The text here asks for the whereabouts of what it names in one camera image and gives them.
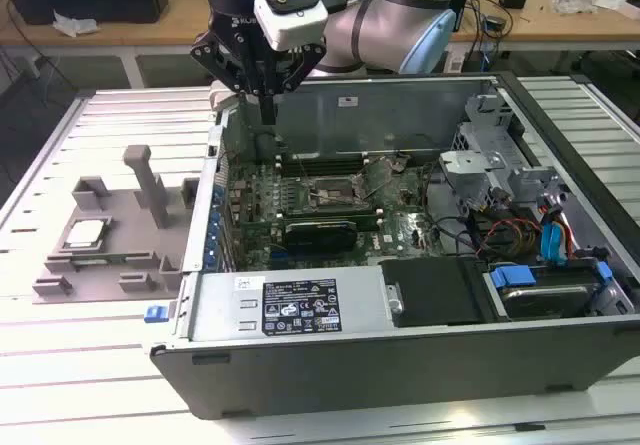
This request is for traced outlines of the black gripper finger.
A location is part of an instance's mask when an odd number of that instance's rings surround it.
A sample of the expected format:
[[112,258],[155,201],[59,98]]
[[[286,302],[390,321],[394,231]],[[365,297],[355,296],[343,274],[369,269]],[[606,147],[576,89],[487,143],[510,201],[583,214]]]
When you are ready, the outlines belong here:
[[290,51],[267,51],[267,124],[276,121],[275,97],[293,92],[326,54],[324,44],[308,44]]
[[264,87],[264,73],[256,63],[254,40],[246,31],[227,35],[224,44],[212,31],[199,36],[191,48],[196,62],[236,94],[249,95],[257,100],[263,125],[268,124],[268,96]]

